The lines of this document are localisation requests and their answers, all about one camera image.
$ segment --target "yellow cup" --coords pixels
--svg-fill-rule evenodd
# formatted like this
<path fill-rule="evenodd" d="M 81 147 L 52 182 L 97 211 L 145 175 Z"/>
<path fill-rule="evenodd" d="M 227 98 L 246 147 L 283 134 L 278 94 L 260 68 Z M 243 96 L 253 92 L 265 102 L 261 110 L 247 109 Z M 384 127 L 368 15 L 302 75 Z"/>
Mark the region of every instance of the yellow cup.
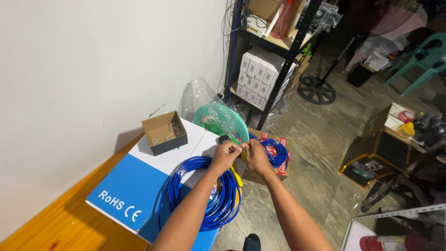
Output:
<path fill-rule="evenodd" d="M 409 138 L 410 136 L 413 136 L 415 134 L 415 131 L 413 130 L 413 123 L 409 122 L 405 125 L 401 125 L 396 129 L 398 134 L 403 138 Z"/>

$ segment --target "fire extinguisher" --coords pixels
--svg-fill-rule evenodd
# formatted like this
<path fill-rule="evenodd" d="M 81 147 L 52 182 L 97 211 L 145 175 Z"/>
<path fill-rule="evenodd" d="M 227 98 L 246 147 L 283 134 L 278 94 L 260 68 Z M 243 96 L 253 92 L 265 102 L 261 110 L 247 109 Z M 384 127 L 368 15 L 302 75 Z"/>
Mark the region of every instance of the fire extinguisher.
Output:
<path fill-rule="evenodd" d="M 362 251 L 428 250 L 428 242 L 418 236 L 364 236 L 359 246 Z"/>

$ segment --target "tiled floor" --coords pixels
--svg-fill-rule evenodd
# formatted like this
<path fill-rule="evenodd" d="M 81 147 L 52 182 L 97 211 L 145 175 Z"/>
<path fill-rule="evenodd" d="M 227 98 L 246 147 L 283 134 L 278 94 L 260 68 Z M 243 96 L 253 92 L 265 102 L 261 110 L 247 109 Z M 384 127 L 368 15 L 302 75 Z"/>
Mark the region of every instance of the tiled floor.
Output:
<path fill-rule="evenodd" d="M 304 74 L 325 71 L 335 55 L 330 49 L 321 48 Z M 285 136 L 291 143 L 291 172 L 284 184 L 321 227 L 335 251 L 340 248 L 348 219 L 358 214 L 342 199 L 352 193 L 363 199 L 372 187 L 362 189 L 338 173 L 347 148 L 361 134 L 364 123 L 391 102 L 414 110 L 437 111 L 435 103 L 446 93 L 439 76 L 406 97 L 400 96 L 411 84 L 405 77 L 398 78 L 393 86 L 384 87 L 380 78 L 385 76 L 380 74 L 361 88 L 355 88 L 345 80 L 344 65 L 340 63 L 327 80 L 337 91 L 333 104 L 318 106 L 295 95 L 288 112 L 269 129 L 270 133 Z M 417 74 L 413 71 L 408 75 L 415 75 L 416 79 Z M 390 205 L 398 205 L 392 195 L 372 207 L 368 214 Z M 245 180 L 240 212 L 220 230 L 212 250 L 240 251 L 250 233 L 260 237 L 263 250 L 289 250 L 266 186 Z"/>

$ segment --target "stand fan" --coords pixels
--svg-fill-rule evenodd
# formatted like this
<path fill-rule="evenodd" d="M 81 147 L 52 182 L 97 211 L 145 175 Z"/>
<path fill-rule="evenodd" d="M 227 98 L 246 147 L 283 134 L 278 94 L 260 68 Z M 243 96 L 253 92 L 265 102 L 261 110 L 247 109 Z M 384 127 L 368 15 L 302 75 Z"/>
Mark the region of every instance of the stand fan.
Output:
<path fill-rule="evenodd" d="M 301 78 L 297 88 L 305 100 L 317 105 L 329 105 L 335 101 L 336 91 L 326 79 L 356 37 L 378 36 L 390 32 L 406 22 L 420 5 L 418 0 L 347 0 L 344 4 L 344 8 L 348 10 L 349 21 L 356 26 L 356 35 L 347 43 L 322 78 Z"/>

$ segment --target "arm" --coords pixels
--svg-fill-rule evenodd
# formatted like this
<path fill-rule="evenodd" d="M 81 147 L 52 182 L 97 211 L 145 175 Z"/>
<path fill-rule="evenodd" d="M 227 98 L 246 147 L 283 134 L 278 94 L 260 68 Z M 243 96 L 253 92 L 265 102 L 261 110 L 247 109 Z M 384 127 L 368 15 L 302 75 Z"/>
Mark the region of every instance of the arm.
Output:
<path fill-rule="evenodd" d="M 319 226 L 282 184 L 268 161 L 265 148 L 257 140 L 242 144 L 247 167 L 265 181 L 273 199 L 277 219 L 291 250 L 327 250 L 331 246 Z"/>
<path fill-rule="evenodd" d="M 211 165 L 167 219 L 152 245 L 152 251 L 192 248 L 216 180 L 231 167 L 241 151 L 230 141 L 215 149 Z"/>

